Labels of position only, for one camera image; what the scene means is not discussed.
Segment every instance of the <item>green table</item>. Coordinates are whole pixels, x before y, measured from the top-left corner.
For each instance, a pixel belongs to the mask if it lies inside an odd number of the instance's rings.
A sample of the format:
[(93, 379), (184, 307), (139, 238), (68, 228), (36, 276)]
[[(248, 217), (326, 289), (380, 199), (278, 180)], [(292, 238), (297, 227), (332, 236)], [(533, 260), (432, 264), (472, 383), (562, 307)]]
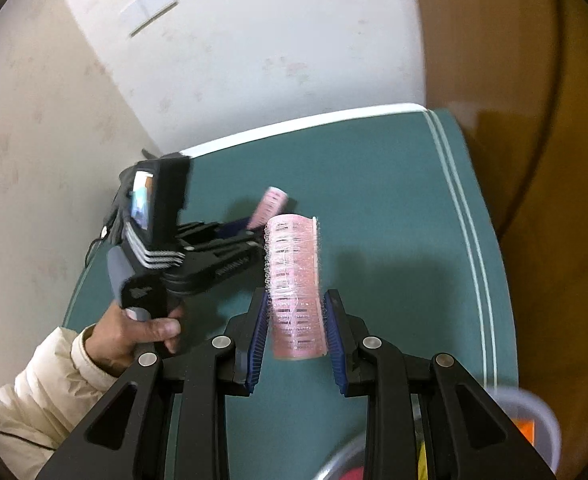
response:
[[(417, 111), (400, 113), (406, 109)], [(325, 114), (185, 153), (196, 158), (181, 221), (248, 216), (268, 186), (279, 187), (293, 212), (319, 219), (323, 289), (338, 288), (347, 312), (373, 335), (409, 354), (449, 352), (488, 386), (516, 384), (500, 250), (446, 110), (390, 105)], [(80, 280), (70, 328), (95, 322), (112, 298), (106, 250)], [(257, 268), (192, 298), (188, 345), (222, 333), (262, 284)], [(228, 399), (231, 477), (310, 480), (365, 418), (365, 399), (338, 393), (328, 358), (278, 362), (266, 351), (254, 395)]]

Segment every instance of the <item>metal screw head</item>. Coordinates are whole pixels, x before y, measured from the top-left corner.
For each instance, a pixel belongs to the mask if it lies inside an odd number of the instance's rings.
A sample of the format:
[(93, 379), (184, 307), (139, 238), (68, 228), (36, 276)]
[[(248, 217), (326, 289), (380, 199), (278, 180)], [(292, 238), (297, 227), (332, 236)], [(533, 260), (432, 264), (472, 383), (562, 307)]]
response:
[(449, 368), (454, 364), (454, 358), (450, 354), (438, 354), (436, 356), (436, 364), (443, 368)]
[(154, 352), (145, 352), (138, 358), (138, 364), (141, 366), (151, 366), (156, 362), (156, 354)]
[(227, 348), (232, 340), (226, 335), (218, 335), (212, 339), (212, 346), (214, 348)]
[(380, 341), (380, 339), (378, 337), (374, 337), (374, 336), (369, 336), (366, 337), (363, 340), (363, 346), (365, 346), (365, 348), (370, 348), (370, 349), (376, 349), (376, 348), (380, 348), (380, 346), (383, 343)]

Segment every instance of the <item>small display screen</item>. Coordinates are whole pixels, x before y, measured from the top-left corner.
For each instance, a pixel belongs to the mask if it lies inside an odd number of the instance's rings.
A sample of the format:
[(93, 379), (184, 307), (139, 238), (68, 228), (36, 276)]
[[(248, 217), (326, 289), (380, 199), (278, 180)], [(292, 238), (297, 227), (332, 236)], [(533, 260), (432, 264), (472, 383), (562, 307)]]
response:
[(149, 203), (152, 199), (152, 180), (147, 171), (137, 171), (132, 190), (132, 219), (141, 229), (149, 229)]

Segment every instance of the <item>human hand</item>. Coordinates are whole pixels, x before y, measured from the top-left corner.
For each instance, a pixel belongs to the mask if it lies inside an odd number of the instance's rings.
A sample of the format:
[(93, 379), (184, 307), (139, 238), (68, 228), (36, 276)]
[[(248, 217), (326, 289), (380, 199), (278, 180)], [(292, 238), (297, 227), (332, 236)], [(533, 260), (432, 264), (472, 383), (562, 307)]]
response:
[(183, 316), (179, 306), (167, 317), (136, 321), (127, 310), (113, 301), (85, 340), (85, 351), (101, 370), (114, 377), (120, 376), (132, 364), (133, 351), (138, 343), (163, 341), (171, 353), (179, 345)]

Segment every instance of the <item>wall stain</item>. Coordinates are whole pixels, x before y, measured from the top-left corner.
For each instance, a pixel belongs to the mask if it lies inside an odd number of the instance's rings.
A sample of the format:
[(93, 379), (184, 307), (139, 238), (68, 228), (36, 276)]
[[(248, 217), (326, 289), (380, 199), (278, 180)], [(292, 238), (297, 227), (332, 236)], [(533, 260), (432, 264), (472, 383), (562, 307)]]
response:
[(399, 67), (397, 67), (397, 69), (398, 69), (398, 71), (399, 71), (399, 72), (400, 72), (400, 74), (401, 74), (401, 79), (402, 79), (403, 81), (407, 81), (407, 82), (409, 82), (409, 81), (410, 81), (410, 75), (409, 75), (409, 73), (407, 72), (407, 70), (405, 70), (405, 69), (404, 69), (402, 66), (399, 66)]
[(11, 134), (0, 133), (0, 165), (9, 156), (11, 138)]
[(350, 45), (347, 47), (347, 50), (350, 52), (350, 59), (357, 59), (363, 60), (363, 49), (360, 46)]
[(166, 28), (163, 33), (161, 34), (162, 38), (165, 38), (167, 41), (173, 41), (174, 40), (174, 33), (176, 31), (175, 30), (170, 30), (168, 28)]
[(162, 114), (167, 114), (168, 110), (172, 107), (172, 100), (165, 96), (161, 99), (158, 104), (158, 111)]
[(85, 5), (85, 13), (89, 14), (90, 11), (97, 6), (100, 3), (99, 0), (90, 0), (86, 5)]
[(71, 189), (69, 182), (66, 180), (65, 175), (62, 174), (60, 180), (58, 181), (58, 188), (60, 190), (67, 190)]
[(294, 77), (295, 75), (298, 74), (298, 72), (300, 72), (301, 70), (307, 68), (307, 64), (306, 63), (300, 63), (300, 62), (295, 62), (295, 63), (288, 63), (286, 66), (286, 75), (287, 77)]
[(7, 194), (10, 188), (18, 183), (18, 168), (15, 166), (12, 174), (7, 171), (2, 171), (0, 175), (0, 193)]
[(62, 258), (54, 258), (46, 264), (39, 264), (37, 269), (42, 276), (47, 276), (54, 283), (68, 277), (68, 264)]
[(36, 276), (32, 276), (30, 282), (32, 283), (32, 288), (34, 290), (34, 297), (37, 300), (44, 300), (46, 297), (45, 289), (40, 284), (40, 280)]
[(15, 51), (15, 47), (14, 47), (14, 40), (12, 39), (12, 37), (10, 36), (9, 38), (7, 38), (7, 53), (5, 54), (5, 63), (9, 66), (9, 67), (13, 67), (14, 66), (14, 51)]
[(96, 60), (94, 62), (94, 67), (98, 70), (98, 73), (101, 75), (105, 75), (105, 73), (107, 72), (105, 65), (98, 60)]
[(363, 20), (363, 19), (359, 20), (359, 28), (356, 31), (356, 34), (358, 34), (359, 36), (362, 36), (363, 34), (365, 34), (365, 30), (366, 30), (365, 26), (368, 23), (369, 23), (368, 20)]
[(36, 21), (43, 12), (43, 9), (45, 9), (47, 2), (48, 0), (30, 0), (30, 5), (27, 9), (27, 17), (32, 21)]
[(99, 144), (101, 145), (112, 140), (116, 134), (116, 122), (111, 115), (98, 121), (94, 127), (101, 133), (101, 138), (99, 140)]
[(308, 64), (299, 61), (289, 61), (287, 56), (269, 57), (263, 62), (262, 70), (266, 75), (271, 75), (274, 70), (284, 73), (286, 78), (293, 78), (298, 81), (298, 84), (303, 84), (309, 81), (309, 73), (307, 73)]

